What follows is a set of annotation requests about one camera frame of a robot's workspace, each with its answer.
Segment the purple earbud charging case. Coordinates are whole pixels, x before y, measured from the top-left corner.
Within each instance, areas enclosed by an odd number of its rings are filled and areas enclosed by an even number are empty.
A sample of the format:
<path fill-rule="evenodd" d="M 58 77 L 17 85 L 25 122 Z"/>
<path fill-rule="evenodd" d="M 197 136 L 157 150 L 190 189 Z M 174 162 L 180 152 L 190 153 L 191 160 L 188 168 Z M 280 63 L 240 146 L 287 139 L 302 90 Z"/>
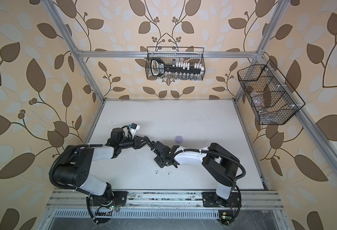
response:
<path fill-rule="evenodd" d="M 175 141 L 176 141 L 177 143 L 182 143 L 182 141 L 183 141 L 182 136 L 176 136 L 176 137 L 175 137 Z"/>

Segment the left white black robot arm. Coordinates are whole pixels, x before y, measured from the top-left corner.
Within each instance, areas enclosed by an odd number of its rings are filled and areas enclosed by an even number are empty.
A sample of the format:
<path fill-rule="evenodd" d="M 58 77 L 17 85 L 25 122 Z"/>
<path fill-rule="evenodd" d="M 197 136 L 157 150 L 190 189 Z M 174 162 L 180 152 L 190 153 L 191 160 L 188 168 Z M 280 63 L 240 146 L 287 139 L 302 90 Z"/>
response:
<path fill-rule="evenodd" d="M 86 195 L 112 200 L 111 185 L 90 174 L 93 162 L 114 159 L 124 149 L 141 149 L 152 146 L 148 137 L 136 135 L 138 126 L 114 128 L 106 144 L 70 145 L 61 153 L 49 171 L 52 185 L 61 189 L 73 189 Z"/>

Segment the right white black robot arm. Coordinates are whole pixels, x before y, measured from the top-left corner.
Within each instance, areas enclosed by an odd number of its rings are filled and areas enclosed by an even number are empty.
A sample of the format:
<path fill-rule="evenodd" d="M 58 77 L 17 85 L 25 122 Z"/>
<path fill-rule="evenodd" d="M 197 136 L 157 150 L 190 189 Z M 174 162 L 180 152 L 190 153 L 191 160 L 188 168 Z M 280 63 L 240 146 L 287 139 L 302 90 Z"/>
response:
<path fill-rule="evenodd" d="M 183 164 L 203 166 L 217 181 L 216 196 L 222 200 L 230 199 L 237 187 L 237 180 L 246 175 L 240 160 L 221 145 L 212 143 L 203 149 L 168 147 L 161 142 L 153 142 L 150 149 L 156 154 L 154 161 L 160 168 Z"/>

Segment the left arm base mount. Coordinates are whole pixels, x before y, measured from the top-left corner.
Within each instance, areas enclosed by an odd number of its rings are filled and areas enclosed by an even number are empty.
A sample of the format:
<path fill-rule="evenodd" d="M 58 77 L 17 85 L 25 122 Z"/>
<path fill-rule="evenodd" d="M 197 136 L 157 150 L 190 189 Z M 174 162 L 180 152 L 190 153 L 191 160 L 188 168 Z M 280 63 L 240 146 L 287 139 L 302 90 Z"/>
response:
<path fill-rule="evenodd" d="M 103 195 L 89 195 L 87 197 L 87 206 L 90 207 L 112 207 L 121 206 L 126 203 L 127 191 L 106 191 Z"/>

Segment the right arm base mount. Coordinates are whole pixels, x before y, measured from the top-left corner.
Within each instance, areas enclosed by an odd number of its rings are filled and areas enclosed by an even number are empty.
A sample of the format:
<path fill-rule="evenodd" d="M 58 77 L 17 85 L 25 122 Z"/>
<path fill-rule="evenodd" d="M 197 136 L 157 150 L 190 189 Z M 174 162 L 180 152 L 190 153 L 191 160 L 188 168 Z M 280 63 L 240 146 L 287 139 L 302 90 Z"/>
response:
<path fill-rule="evenodd" d="M 238 208 L 241 207 L 238 192 L 231 192 L 228 199 L 219 197 L 216 192 L 202 192 L 205 208 Z"/>

